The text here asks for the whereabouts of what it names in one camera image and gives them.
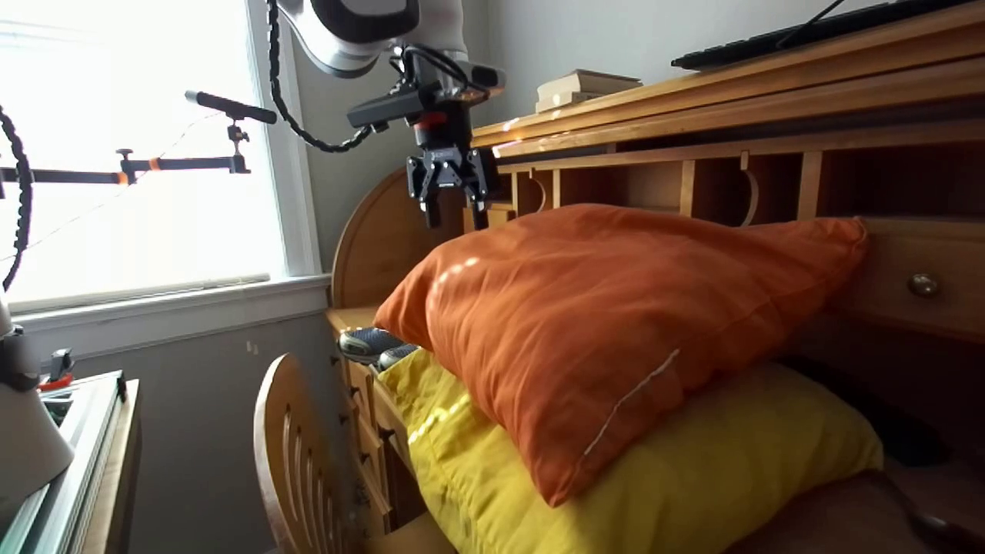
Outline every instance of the black cable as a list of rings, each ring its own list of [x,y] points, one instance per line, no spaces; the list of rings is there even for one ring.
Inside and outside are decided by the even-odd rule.
[[[19,278],[19,269],[21,269],[21,259],[25,259],[25,250],[32,243],[32,213],[34,213],[34,177],[32,177],[32,161],[25,153],[25,141],[19,140],[19,130],[16,123],[3,115],[0,108],[0,127],[3,127],[3,135],[11,141],[11,152],[16,157],[16,172],[19,172],[19,188],[21,188],[21,196],[19,196],[19,228],[16,228],[16,238],[12,238],[12,266],[3,278],[3,291],[12,287],[12,281]]]
[[[267,28],[270,28],[270,96],[274,96],[274,106],[276,106],[276,115],[291,123],[293,131],[298,131],[308,144],[314,144],[317,152],[327,152],[327,153],[343,153],[343,152],[350,152],[356,147],[361,141],[366,141],[366,135],[374,135],[370,127],[361,127],[350,140],[338,141],[338,144],[327,144],[322,141],[317,135],[312,135],[291,110],[287,110],[287,102],[284,102],[284,92],[282,92],[282,22],[276,22],[276,0],[267,0]]]
[[[775,40],[775,45],[790,43],[799,33],[803,33],[806,28],[813,28],[816,22],[822,22],[829,13],[835,13],[844,0],[829,3],[822,13],[816,13],[813,19],[806,19],[803,24],[799,24],[796,30],[789,30],[785,38]]]

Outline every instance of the yellow pillow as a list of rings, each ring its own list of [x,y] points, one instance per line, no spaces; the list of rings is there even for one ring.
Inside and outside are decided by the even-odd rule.
[[[462,554],[719,554],[799,491],[883,466],[859,413],[761,367],[697,394],[586,496],[552,508],[508,433],[429,351],[392,367],[381,389],[404,413],[423,496]]]

